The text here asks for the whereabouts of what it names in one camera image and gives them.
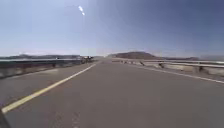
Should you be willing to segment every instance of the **road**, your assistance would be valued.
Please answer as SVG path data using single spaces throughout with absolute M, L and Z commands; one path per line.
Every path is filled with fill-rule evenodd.
M 1 80 L 4 108 L 78 73 L 5 112 L 11 127 L 224 127 L 223 83 L 110 61 L 85 70 L 91 65 Z

